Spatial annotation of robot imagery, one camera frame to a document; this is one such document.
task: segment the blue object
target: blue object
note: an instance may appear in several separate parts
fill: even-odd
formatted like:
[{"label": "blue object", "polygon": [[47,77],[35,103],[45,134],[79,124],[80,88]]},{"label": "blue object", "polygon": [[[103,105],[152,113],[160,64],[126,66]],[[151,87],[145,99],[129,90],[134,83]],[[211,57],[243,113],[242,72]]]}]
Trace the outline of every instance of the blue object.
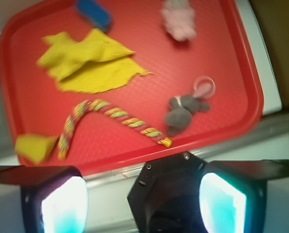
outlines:
[{"label": "blue object", "polygon": [[95,27],[103,32],[109,29],[111,16],[104,8],[97,4],[97,2],[94,0],[79,0],[76,7]]}]

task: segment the tray rim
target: tray rim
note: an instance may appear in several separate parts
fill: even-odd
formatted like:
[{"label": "tray rim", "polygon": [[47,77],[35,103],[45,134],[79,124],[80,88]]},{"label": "tray rim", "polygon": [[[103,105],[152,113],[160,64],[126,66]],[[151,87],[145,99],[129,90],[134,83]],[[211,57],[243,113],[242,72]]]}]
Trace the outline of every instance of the tray rim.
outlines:
[{"label": "tray rim", "polygon": [[[223,129],[218,129],[212,132],[198,135],[192,135],[183,139],[177,139],[174,142],[173,146],[168,149],[160,148],[159,150],[156,150],[156,147],[152,146],[145,149],[129,151],[124,154],[112,156],[111,162],[107,163],[106,165],[103,163],[104,160],[89,162],[85,165],[80,165],[79,169],[82,173],[88,175],[103,172],[106,170],[112,170],[124,166],[130,166],[133,164],[150,161],[153,159],[162,158],[171,154],[183,152],[185,150],[192,150],[214,143],[220,143],[243,135],[257,124],[262,115],[264,99],[256,64],[254,62],[246,31],[237,10],[235,0],[218,1],[220,2],[222,10],[224,12],[224,16],[226,17],[229,31],[235,32],[231,33],[231,37],[234,44],[236,56],[239,61],[241,73],[244,74],[248,72],[249,76],[251,76],[251,79],[243,79],[245,90],[249,100],[246,113],[242,117],[242,119],[237,123],[231,126],[227,126]],[[14,91],[12,85],[13,79],[8,79],[8,77],[10,76],[10,71],[8,70],[8,67],[10,67],[11,64],[11,59],[8,56],[10,47],[9,42],[11,40],[11,37],[21,26],[23,26],[23,21],[28,23],[30,21],[30,18],[42,17],[58,10],[65,9],[73,5],[74,2],[75,0],[44,0],[43,2],[27,8],[24,11],[19,12],[18,14],[13,16],[8,21],[1,33],[0,84],[13,142],[15,142],[18,135],[25,132],[23,130],[23,123],[21,121],[20,115],[17,112],[18,102],[16,101],[15,96],[12,96],[12,93]],[[42,10],[48,7],[51,8],[51,11],[46,12],[45,14]]]}]

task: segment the colorful rope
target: colorful rope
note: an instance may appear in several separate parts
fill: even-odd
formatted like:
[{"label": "colorful rope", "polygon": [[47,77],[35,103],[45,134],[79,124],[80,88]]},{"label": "colorful rope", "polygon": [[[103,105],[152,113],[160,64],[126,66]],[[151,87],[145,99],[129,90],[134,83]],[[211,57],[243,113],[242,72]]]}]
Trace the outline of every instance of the colorful rope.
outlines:
[{"label": "colorful rope", "polygon": [[91,111],[101,112],[105,115],[110,116],[111,118],[115,118],[122,124],[127,125],[130,128],[134,128],[141,134],[150,137],[153,141],[157,142],[158,144],[164,145],[166,147],[170,147],[172,144],[172,141],[168,137],[166,137],[162,132],[151,127],[144,121],[132,117],[130,114],[123,111],[122,109],[103,100],[94,100],[94,101],[86,100],[78,104],[72,111],[72,114],[68,116],[66,120],[66,123],[64,125],[64,131],[58,142],[59,159],[64,159],[67,155],[76,124],[86,113]]}]

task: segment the plush mouse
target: plush mouse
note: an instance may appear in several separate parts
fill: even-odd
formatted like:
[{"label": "plush mouse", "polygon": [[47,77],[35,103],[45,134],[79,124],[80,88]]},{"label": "plush mouse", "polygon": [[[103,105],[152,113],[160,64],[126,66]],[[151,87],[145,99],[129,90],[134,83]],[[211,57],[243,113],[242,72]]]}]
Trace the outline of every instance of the plush mouse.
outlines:
[{"label": "plush mouse", "polygon": [[188,128],[194,113],[210,110],[210,105],[200,101],[200,99],[206,99],[213,95],[215,91],[214,82],[210,79],[209,81],[212,81],[212,83],[200,84],[196,89],[199,81],[199,79],[195,81],[196,84],[194,84],[194,93],[192,95],[172,97],[169,100],[171,111],[164,118],[164,123],[168,126],[166,132],[168,136],[175,136]]}]

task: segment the cyan light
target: cyan light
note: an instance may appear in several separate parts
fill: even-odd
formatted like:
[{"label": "cyan light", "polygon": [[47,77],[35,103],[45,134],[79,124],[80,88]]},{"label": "cyan light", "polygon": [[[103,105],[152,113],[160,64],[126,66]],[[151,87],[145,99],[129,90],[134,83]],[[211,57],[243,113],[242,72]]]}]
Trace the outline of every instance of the cyan light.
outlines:
[{"label": "cyan light", "polygon": [[243,233],[247,197],[215,173],[203,176],[199,201],[209,233]]},{"label": "cyan light", "polygon": [[42,201],[44,233],[82,233],[88,211],[86,182],[71,177]]}]

